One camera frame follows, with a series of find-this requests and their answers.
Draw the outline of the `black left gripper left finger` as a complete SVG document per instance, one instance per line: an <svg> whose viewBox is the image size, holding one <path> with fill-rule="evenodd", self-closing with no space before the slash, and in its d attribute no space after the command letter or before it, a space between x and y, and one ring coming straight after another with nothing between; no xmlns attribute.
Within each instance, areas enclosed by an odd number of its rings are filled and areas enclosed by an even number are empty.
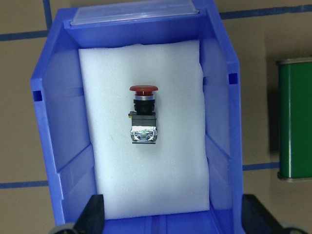
<svg viewBox="0 0 312 234"><path fill-rule="evenodd" d="M92 195L74 224L76 234L101 234L104 231L103 195Z"/></svg>

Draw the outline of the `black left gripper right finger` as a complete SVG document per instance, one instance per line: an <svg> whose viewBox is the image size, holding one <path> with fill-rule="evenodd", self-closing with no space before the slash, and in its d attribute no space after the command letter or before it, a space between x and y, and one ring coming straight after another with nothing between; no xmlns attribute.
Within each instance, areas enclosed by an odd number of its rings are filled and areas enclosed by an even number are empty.
<svg viewBox="0 0 312 234"><path fill-rule="evenodd" d="M241 222L246 234L286 234L282 225L252 194L242 196Z"/></svg>

